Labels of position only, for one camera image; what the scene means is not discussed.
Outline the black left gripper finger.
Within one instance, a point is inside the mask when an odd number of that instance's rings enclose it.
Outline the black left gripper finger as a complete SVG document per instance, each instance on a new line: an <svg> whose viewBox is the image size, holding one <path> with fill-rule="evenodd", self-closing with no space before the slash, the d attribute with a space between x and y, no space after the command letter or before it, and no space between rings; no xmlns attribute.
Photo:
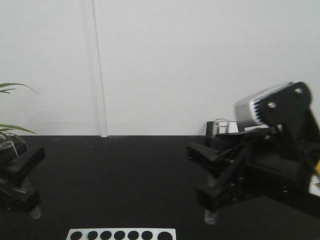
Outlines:
<svg viewBox="0 0 320 240"><path fill-rule="evenodd" d="M9 180L24 180L45 159L45 149L34 147L19 157L10 161L6 167L6 175Z"/></svg>
<svg viewBox="0 0 320 240"><path fill-rule="evenodd" d="M0 211L30 213L41 203L37 190L23 190L21 188L0 184Z"/></svg>

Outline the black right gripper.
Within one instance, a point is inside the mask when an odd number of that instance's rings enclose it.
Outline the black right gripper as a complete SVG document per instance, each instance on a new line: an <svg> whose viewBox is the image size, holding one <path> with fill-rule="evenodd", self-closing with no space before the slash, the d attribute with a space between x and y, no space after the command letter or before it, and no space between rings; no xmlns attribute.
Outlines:
<svg viewBox="0 0 320 240"><path fill-rule="evenodd" d="M189 144L186 151L213 179L196 188L198 204L209 212L264 196L320 216L320 197L311 192L312 182L320 177L320 130L310 109L222 152L198 143Z"/></svg>

